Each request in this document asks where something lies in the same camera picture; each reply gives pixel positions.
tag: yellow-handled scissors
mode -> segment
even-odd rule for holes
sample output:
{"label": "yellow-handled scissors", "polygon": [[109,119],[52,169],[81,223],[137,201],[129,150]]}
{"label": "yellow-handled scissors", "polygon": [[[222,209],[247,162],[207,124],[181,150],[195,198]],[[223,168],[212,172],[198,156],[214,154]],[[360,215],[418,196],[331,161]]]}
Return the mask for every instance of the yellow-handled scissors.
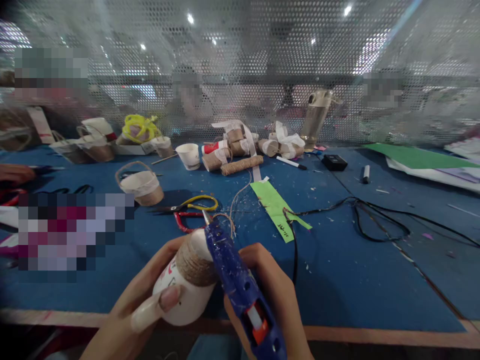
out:
{"label": "yellow-handled scissors", "polygon": [[[212,200],[214,202],[213,206],[207,207],[199,204],[192,204],[193,202],[196,202],[197,200],[202,200],[202,199]],[[193,208],[197,210],[213,211],[216,208],[218,208],[219,202],[213,196],[199,195],[199,196],[194,196],[188,199],[187,201],[184,201],[181,205],[178,205],[178,206],[158,206],[154,210],[150,211],[150,213],[171,214],[171,213],[179,212],[180,209],[183,208],[184,206],[186,206],[187,208]]]}

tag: white marker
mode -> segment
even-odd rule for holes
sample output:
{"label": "white marker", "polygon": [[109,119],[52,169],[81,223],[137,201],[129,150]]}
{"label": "white marker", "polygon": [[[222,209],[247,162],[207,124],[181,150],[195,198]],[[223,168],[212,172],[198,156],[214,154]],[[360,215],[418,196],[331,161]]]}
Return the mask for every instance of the white marker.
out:
{"label": "white marker", "polygon": [[293,162],[293,161],[284,159],[284,158],[281,157],[281,156],[277,156],[276,158],[277,158],[278,160],[283,161],[283,162],[286,163],[286,164],[290,164],[290,165],[292,165],[292,166],[294,166],[294,167],[296,167],[296,168],[299,168],[299,169],[302,169],[302,170],[307,170],[307,167],[306,167],[306,166],[300,165],[300,164],[297,163],[297,162]]}
{"label": "white marker", "polygon": [[362,178],[362,182],[364,184],[370,184],[370,165],[366,165],[364,168],[363,168],[363,178]]}

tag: ceiling light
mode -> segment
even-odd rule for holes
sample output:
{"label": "ceiling light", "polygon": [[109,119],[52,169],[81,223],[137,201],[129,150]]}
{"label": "ceiling light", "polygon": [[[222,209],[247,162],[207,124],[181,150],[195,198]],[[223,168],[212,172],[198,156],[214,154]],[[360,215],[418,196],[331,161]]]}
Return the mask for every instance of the ceiling light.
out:
{"label": "ceiling light", "polygon": [[348,16],[348,14],[350,14],[350,11],[352,11],[352,6],[348,5],[343,11],[343,16]]}

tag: blue table mat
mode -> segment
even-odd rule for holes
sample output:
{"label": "blue table mat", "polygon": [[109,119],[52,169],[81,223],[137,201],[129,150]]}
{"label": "blue table mat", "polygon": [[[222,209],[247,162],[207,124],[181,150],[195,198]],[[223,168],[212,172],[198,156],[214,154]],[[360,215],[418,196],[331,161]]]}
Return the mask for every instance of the blue table mat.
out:
{"label": "blue table mat", "polygon": [[[37,148],[14,153],[4,162],[67,168],[47,175],[48,182],[37,190],[53,191],[63,187],[74,190],[90,184],[96,193],[120,193],[114,179],[116,170],[129,161],[141,160],[150,165],[158,159],[156,155],[117,156],[109,163],[70,165],[48,153],[47,149]],[[314,156],[305,156],[299,161],[309,168],[307,171],[276,159],[264,157],[264,160],[260,166],[262,176],[270,177],[271,184],[294,211],[327,207],[349,195],[334,175],[320,168],[323,165]],[[228,177],[219,172],[209,173],[203,166],[196,171],[186,171],[178,157],[153,165],[152,169],[163,174],[159,179],[165,199],[160,204],[165,206],[207,194],[214,195],[220,202],[220,209],[227,210],[234,195],[249,181],[247,171]],[[149,210],[139,207],[135,211],[134,235],[123,244],[107,246],[105,257],[95,259],[96,270],[78,271],[76,283],[24,283],[19,281],[17,269],[4,270],[3,306],[109,312],[151,256],[166,241],[183,235],[173,216],[153,216]],[[233,213],[236,246],[262,243],[291,277],[294,243],[284,243],[250,187],[238,196],[234,210],[244,211]],[[397,248],[391,243],[367,241],[359,235],[349,206],[303,219],[313,226],[308,231],[297,223],[294,225],[298,237],[296,294],[304,325],[465,331]],[[201,219],[188,219],[187,224],[190,227],[203,225]],[[226,318],[220,286],[215,289],[204,316]]]}
{"label": "blue table mat", "polygon": [[[447,206],[479,214],[480,196],[474,192],[391,169],[383,154],[369,149],[332,148],[326,153],[338,154],[348,162],[344,171],[333,174],[353,195],[382,207],[418,214],[480,242],[480,219]],[[359,181],[365,165],[370,165],[370,184]],[[326,170],[322,163],[318,163],[318,169]],[[389,215],[412,231],[410,239],[398,245],[463,317],[480,320],[480,248],[460,243],[455,239],[468,241],[408,215]]]}

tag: black box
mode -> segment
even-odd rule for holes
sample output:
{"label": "black box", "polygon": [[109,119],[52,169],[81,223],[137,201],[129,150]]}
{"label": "black box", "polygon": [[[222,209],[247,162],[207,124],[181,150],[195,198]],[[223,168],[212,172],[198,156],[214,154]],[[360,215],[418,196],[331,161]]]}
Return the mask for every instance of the black box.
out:
{"label": "black box", "polygon": [[343,171],[347,167],[348,163],[343,160],[340,156],[332,155],[323,155],[321,162],[326,166],[330,171]]}

